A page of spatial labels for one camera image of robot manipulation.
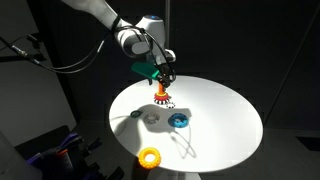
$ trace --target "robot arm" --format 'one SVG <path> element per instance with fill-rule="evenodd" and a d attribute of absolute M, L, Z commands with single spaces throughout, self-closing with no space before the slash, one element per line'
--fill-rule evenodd
<path fill-rule="evenodd" d="M 171 50 L 164 49 L 165 30 L 162 19 L 157 16 L 144 16 L 138 24 L 132 26 L 132 24 L 119 18 L 105 0 L 62 1 L 74 9 L 85 11 L 95 16 L 111 30 L 127 56 L 131 58 L 146 56 L 148 63 L 158 65 L 157 69 L 161 73 L 156 79 L 164 87 L 168 87 L 170 82 L 173 82 L 173 80 L 170 80 L 170 76 L 175 75 L 169 62 L 175 61 L 175 54 Z"/>

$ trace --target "white round table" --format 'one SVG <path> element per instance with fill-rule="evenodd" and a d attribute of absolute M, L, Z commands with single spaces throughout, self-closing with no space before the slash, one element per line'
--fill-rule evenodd
<path fill-rule="evenodd" d="M 166 90 L 170 102 L 175 104 L 170 109 L 154 103 L 157 90 L 156 81 L 151 86 L 147 80 L 135 83 L 116 97 L 109 113 L 115 137 L 130 153 L 138 156 L 146 147 L 159 150 L 159 169 L 163 172 L 155 170 L 149 179 L 158 176 L 175 179 L 169 172 L 180 172 L 180 176 L 187 172 L 188 175 L 182 176 L 190 178 L 184 179 L 200 179 L 192 173 L 230 168 L 249 158 L 258 148 L 263 135 L 260 116 L 237 92 L 206 79 L 177 76 Z M 134 110 L 142 114 L 138 118 L 130 117 Z M 155 124 L 144 123 L 149 113 L 158 114 L 160 120 Z M 174 113 L 185 114 L 189 118 L 188 126 L 171 127 L 168 119 Z"/>

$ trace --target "dark floor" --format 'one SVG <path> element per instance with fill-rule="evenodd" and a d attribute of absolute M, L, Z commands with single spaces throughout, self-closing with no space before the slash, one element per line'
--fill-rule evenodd
<path fill-rule="evenodd" d="M 144 180 L 148 171 L 114 138 L 102 121 L 82 121 L 74 131 L 86 141 L 100 137 L 103 146 L 87 158 L 97 162 L 101 172 L 111 174 L 117 166 L 125 171 L 124 180 Z M 319 180 L 320 151 L 310 151 L 296 137 L 318 137 L 320 131 L 264 129 L 258 150 L 240 165 L 214 173 L 201 173 L 202 180 Z"/>

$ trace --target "yellow ring toy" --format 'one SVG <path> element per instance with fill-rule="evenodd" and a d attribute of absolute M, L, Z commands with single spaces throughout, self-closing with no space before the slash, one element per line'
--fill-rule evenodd
<path fill-rule="evenodd" d="M 148 154 L 152 154 L 155 156 L 154 160 L 151 162 L 147 162 L 145 160 L 146 156 Z M 159 166 L 160 161 L 161 161 L 161 157 L 160 157 L 160 153 L 156 148 L 153 147 L 148 147 L 143 149 L 140 153 L 139 153 L 139 157 L 138 157 L 139 163 L 142 167 L 146 168 L 146 169 L 153 169 L 157 166 Z"/>

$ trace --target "blue disc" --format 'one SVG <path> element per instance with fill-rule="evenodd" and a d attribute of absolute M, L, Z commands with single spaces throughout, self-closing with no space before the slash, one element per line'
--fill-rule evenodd
<path fill-rule="evenodd" d="M 175 113 L 168 119 L 168 123 L 172 127 L 184 128 L 188 125 L 189 120 L 186 115 Z"/>

